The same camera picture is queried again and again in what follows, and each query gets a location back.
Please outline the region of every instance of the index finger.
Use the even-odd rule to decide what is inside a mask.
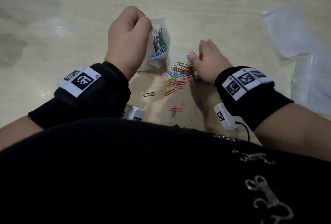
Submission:
[[[145,17],[145,14],[140,9],[135,6],[128,6],[116,20],[121,23],[126,31],[131,31],[141,17]]]

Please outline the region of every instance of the table surface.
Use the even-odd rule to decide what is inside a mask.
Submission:
[[[290,97],[295,60],[282,61],[275,54],[260,17],[265,10],[290,3],[301,4],[309,28],[327,44],[330,0],[0,0],[0,126],[51,99],[56,82],[74,68],[102,62],[108,27],[129,5],[150,18],[167,17],[171,36],[167,66],[186,63],[190,50],[198,52],[200,39],[211,38],[233,65],[258,68]],[[167,88],[159,75],[139,73],[130,81],[129,103],[145,110],[144,121],[246,139],[243,127],[222,128],[213,110],[221,100],[212,86],[186,85],[164,96]],[[156,95],[143,97],[146,92]],[[197,115],[194,98],[200,98],[205,108]],[[169,107],[179,106],[181,100],[185,108],[172,119]]]

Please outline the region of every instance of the person's right hand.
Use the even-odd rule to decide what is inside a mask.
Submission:
[[[199,49],[199,57],[191,55],[189,60],[198,71],[200,78],[209,84],[214,84],[218,75],[232,65],[210,39],[207,42],[201,40]]]

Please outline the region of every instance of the black cable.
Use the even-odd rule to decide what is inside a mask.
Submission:
[[[241,123],[241,122],[238,122],[238,121],[236,121],[235,123],[236,123],[236,124],[239,124],[239,125],[243,125],[243,126],[245,127],[245,129],[246,129],[246,131],[247,131],[248,142],[250,142],[249,131],[248,131],[248,128],[247,128],[247,126],[245,126],[243,123]]]

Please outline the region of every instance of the white electronic device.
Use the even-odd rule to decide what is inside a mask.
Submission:
[[[142,121],[145,116],[145,111],[137,106],[126,104],[124,109],[124,119]]]
[[[238,116],[232,116],[227,109],[225,108],[223,103],[220,103],[214,107],[214,110],[219,118],[219,120],[222,123],[222,126],[225,130],[233,130],[239,126],[240,124],[237,124],[237,122],[243,122],[241,117]]]

